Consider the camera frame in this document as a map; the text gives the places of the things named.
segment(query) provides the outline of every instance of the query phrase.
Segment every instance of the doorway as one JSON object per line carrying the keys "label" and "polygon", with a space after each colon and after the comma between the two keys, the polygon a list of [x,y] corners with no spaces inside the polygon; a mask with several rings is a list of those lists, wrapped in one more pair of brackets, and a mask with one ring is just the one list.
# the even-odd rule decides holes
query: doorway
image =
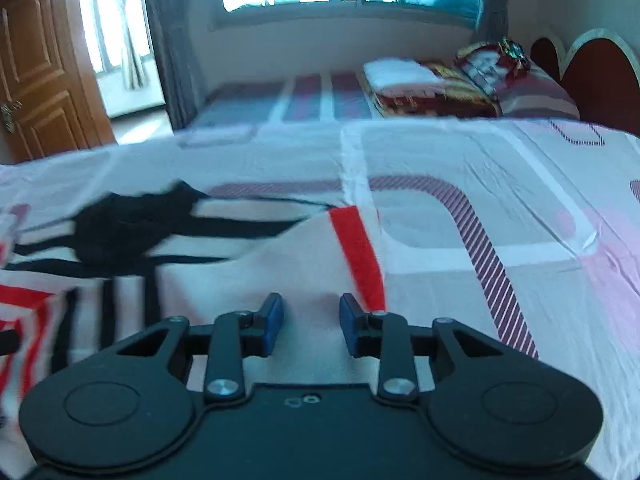
{"label": "doorway", "polygon": [[172,135],[145,0],[80,0],[80,7],[87,49],[116,141],[130,144]]}

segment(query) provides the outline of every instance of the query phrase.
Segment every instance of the sheer white curtain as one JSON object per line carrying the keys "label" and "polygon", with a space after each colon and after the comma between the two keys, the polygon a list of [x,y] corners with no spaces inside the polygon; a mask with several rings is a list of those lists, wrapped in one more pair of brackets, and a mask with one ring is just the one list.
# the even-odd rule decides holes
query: sheer white curtain
{"label": "sheer white curtain", "polygon": [[122,75],[126,90],[138,90],[148,85],[140,55],[133,43],[133,36],[127,17],[127,0],[116,0],[120,23],[122,24]]}

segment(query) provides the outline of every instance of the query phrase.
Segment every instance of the door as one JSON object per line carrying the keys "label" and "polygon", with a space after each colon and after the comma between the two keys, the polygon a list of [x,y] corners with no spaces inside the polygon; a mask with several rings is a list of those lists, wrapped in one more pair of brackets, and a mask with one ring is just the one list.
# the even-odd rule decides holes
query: door
{"label": "door", "polygon": [[0,0],[0,135],[16,162],[114,142],[78,0]]}

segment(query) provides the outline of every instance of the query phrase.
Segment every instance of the door handle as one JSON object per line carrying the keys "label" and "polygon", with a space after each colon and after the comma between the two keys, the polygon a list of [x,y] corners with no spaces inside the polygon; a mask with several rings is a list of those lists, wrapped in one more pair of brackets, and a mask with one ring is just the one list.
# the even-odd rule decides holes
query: door handle
{"label": "door handle", "polygon": [[12,134],[15,131],[14,112],[22,108],[22,103],[11,101],[0,105],[0,114],[2,114],[2,124],[6,130]]}

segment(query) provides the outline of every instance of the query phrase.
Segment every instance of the red headboard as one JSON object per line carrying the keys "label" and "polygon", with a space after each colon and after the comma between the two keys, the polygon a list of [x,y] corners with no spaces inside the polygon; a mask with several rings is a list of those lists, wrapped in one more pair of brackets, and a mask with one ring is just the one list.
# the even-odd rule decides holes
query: red headboard
{"label": "red headboard", "polygon": [[574,99],[581,120],[640,136],[640,62],[622,38],[590,30],[565,55],[549,35],[533,44],[531,59]]}

